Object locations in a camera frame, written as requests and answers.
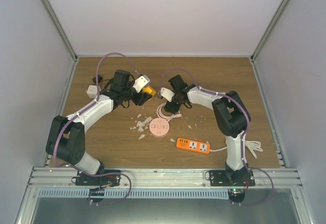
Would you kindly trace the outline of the yellow cube socket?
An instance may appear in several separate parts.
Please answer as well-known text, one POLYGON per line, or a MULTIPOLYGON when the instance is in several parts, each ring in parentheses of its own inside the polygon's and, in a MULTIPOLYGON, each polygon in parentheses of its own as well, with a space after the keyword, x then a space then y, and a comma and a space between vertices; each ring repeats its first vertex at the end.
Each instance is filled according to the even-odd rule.
POLYGON ((142 88, 142 91, 144 93, 147 93, 147 94, 151 95, 152 97, 155 96, 155 94, 156 94, 156 91, 151 86, 147 86, 145 88, 142 88))

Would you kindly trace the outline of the pink round socket base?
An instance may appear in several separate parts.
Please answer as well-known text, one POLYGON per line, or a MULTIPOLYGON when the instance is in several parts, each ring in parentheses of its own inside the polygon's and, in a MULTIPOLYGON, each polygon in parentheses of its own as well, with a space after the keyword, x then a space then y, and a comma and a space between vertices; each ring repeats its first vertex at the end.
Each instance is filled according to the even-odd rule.
POLYGON ((170 125, 166 119, 155 118, 150 122, 149 130, 154 137, 161 138, 165 137, 168 134, 170 125))

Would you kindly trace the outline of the black power adapter with cable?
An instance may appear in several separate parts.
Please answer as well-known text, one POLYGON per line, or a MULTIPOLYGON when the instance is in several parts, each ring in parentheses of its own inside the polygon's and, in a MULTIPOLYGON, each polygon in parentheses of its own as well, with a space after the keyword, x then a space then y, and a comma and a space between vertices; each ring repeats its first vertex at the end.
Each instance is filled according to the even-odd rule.
POLYGON ((112 78, 111 79, 104 79, 103 78, 103 76, 102 75, 96 75, 96 76, 94 76, 93 78, 92 78, 92 82, 93 83, 96 83, 96 82, 98 82, 98 83, 101 83, 101 82, 110 82, 112 80, 112 78))

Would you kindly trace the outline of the white tiger cube plug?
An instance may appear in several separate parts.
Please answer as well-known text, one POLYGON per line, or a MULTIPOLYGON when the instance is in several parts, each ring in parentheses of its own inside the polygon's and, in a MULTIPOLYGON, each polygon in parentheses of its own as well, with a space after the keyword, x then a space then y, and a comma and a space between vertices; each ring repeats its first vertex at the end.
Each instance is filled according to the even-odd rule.
POLYGON ((88 89, 86 90, 86 94, 89 98, 97 100, 100 94, 100 87, 96 85, 89 85, 88 89))

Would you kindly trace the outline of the orange power strip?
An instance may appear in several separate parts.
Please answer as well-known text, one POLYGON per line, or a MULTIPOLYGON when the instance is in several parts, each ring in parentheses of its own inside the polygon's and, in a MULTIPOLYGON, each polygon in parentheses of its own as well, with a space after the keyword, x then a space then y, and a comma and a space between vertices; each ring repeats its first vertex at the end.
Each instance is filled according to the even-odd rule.
POLYGON ((179 149, 198 152, 202 154, 209 154, 210 152, 209 143, 194 141, 186 138, 178 138, 176 141, 176 147, 179 149))

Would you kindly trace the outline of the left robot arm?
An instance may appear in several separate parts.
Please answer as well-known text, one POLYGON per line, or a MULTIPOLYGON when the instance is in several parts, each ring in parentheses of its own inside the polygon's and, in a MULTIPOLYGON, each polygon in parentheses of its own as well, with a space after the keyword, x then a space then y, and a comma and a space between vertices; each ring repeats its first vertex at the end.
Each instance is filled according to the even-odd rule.
POLYGON ((53 119, 45 151, 53 156, 56 166, 59 166, 57 160, 60 159, 79 171, 84 171, 93 185, 104 182, 105 173, 100 170, 101 162, 86 152, 85 134, 98 120, 124 102, 141 106, 152 98, 145 91, 150 79, 146 75, 139 75, 130 81, 131 77, 130 72, 117 70, 109 89, 97 86, 95 98, 89 104, 66 117, 56 116, 53 119))

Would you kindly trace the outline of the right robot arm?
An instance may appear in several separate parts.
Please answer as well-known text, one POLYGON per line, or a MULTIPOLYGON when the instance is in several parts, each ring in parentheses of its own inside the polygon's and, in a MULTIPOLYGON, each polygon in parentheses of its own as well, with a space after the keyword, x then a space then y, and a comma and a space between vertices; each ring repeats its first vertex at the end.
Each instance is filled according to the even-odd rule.
POLYGON ((161 87, 159 96, 166 99, 165 111, 175 114, 181 105, 198 104, 209 108, 220 132, 226 137, 227 160, 225 163, 226 181, 236 186, 248 172, 245 156, 245 137, 250 127, 251 117, 239 95, 235 91, 219 93, 197 84, 188 85, 180 75, 169 80, 171 90, 161 87))

